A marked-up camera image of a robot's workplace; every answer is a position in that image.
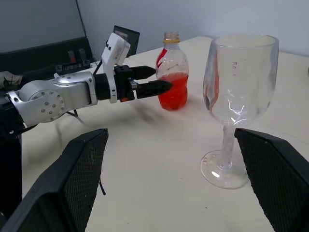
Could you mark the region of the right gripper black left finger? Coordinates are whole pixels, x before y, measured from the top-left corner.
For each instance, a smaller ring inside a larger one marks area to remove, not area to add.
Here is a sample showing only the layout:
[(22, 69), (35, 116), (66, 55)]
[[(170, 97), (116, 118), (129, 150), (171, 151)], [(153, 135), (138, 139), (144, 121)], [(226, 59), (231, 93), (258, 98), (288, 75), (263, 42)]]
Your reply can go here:
[(107, 140), (107, 129), (71, 140), (37, 178), (0, 232), (85, 232)]

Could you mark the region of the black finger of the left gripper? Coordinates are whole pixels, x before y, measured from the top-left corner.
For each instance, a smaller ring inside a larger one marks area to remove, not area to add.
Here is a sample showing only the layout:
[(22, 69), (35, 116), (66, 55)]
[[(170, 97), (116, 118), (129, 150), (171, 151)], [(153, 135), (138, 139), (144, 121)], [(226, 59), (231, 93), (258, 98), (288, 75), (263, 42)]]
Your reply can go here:
[(172, 88), (172, 83), (164, 80), (155, 80), (144, 84), (138, 84), (136, 94), (138, 99), (159, 96)]
[(156, 70), (149, 66), (137, 66), (131, 68), (133, 71), (133, 79), (134, 80), (143, 80), (151, 77), (156, 73)]

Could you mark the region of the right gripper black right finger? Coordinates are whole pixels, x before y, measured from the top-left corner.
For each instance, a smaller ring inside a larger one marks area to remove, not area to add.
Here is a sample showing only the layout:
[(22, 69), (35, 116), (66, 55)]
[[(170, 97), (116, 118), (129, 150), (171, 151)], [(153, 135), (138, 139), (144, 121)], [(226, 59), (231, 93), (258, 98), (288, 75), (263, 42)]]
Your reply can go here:
[(286, 140), (234, 133), (260, 206), (275, 232), (309, 232), (309, 162)]

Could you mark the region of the red liquid plastic bottle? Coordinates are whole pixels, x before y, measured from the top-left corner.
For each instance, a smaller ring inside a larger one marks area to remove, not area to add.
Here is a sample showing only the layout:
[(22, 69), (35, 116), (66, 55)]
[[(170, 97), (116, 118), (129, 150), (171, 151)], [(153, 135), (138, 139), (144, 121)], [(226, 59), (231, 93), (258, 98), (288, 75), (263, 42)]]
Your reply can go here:
[(183, 108), (187, 102), (187, 82), (189, 77), (189, 62), (185, 53), (179, 47), (178, 32), (164, 33), (164, 47), (156, 60), (156, 78), (172, 83), (169, 91), (158, 96), (163, 109), (176, 111)]

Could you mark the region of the clear plastic wine glass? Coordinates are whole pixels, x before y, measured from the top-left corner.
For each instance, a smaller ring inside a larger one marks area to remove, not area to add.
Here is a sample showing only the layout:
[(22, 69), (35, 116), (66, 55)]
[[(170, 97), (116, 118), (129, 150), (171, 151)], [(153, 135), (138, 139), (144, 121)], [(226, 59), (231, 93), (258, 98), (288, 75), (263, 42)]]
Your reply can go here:
[(209, 114), (223, 126), (220, 150), (204, 155), (203, 176), (223, 189), (238, 189), (248, 182), (242, 154), (234, 149), (237, 128), (252, 124), (273, 98), (279, 40), (270, 35), (238, 34), (211, 41), (203, 81)]

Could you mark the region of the black framed small screen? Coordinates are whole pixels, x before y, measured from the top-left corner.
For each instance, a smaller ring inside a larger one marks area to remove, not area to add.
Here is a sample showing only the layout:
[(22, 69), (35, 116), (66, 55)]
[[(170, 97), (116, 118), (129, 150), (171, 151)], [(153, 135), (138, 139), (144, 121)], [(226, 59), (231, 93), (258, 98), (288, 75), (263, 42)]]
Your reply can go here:
[(135, 55), (138, 47), (140, 33), (120, 26), (114, 26), (113, 32), (130, 44), (130, 49), (126, 57), (128, 58), (132, 55)]

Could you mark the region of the black robot torso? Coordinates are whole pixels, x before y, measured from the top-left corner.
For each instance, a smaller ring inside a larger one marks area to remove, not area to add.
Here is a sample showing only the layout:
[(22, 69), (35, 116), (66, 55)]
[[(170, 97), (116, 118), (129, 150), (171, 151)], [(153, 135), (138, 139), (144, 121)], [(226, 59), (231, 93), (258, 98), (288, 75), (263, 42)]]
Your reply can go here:
[(0, 92), (0, 212), (9, 218), (22, 201), (22, 119), (8, 95)]

